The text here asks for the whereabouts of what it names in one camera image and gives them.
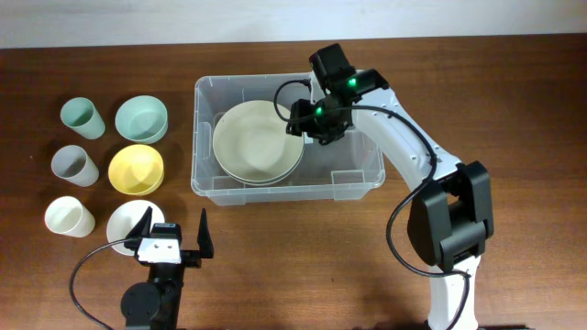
yellow bowl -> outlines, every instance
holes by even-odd
[[[153,193],[163,182],[163,158],[152,147],[123,148],[110,161],[108,179],[121,193],[142,196]]]

plastic bin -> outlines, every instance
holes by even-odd
[[[252,100],[272,101],[281,83],[309,78],[310,73],[209,76],[195,84],[194,154],[192,189],[217,205],[317,199],[359,200],[385,181],[381,151],[353,128],[327,146],[317,140],[305,144],[297,168],[271,186],[254,187],[228,176],[218,164],[212,136],[220,117],[235,105]],[[308,98],[303,85],[289,85],[280,92],[279,103],[290,108]]]

brown tabletop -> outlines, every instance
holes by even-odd
[[[205,207],[216,257],[188,269],[179,318],[187,329],[351,329],[422,323],[428,280],[403,269],[384,239],[407,194],[396,170],[359,202],[305,201],[221,207],[190,187],[194,84],[206,75],[308,72],[328,42],[0,50],[0,328],[94,329],[67,290],[76,262],[106,242],[112,212],[136,199],[106,170],[131,143],[118,107],[149,94],[168,107],[167,135],[153,145],[166,177],[146,197],[197,248]],[[495,235],[478,271],[481,325],[582,328],[587,323],[587,35],[413,38],[341,42],[351,63],[376,68],[410,115],[441,146],[492,174]],[[61,106],[91,99],[106,122],[88,140],[65,127]],[[86,149],[100,179],[80,188],[52,175],[60,147]],[[49,203],[78,198],[94,214],[85,238],[52,234]],[[400,215],[394,237],[411,249]],[[124,291],[148,269],[108,249],[75,283],[83,306],[124,328]]]

white plate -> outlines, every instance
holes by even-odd
[[[108,242],[114,242],[118,239],[125,238],[130,229],[132,229],[145,214],[148,207],[153,208],[153,215],[150,220],[150,227],[153,228],[155,224],[162,224],[165,222],[165,217],[159,206],[149,201],[131,201],[123,203],[112,213],[108,226],[106,227],[106,237]],[[124,244],[117,244],[112,246],[116,252],[125,256],[134,256],[134,252],[124,246]]]
[[[278,105],[285,117],[289,110]],[[293,171],[304,152],[304,139],[285,133],[287,123],[273,102],[248,101],[234,106],[216,124],[212,148],[228,175],[251,185],[268,185]]]

green cup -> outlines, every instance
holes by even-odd
[[[159,99],[142,95],[124,102],[116,113],[116,130],[123,138],[151,144],[167,132],[167,108]]]
[[[61,108],[61,121],[84,138],[99,138],[106,130],[104,120],[94,104],[85,97],[69,100]]]

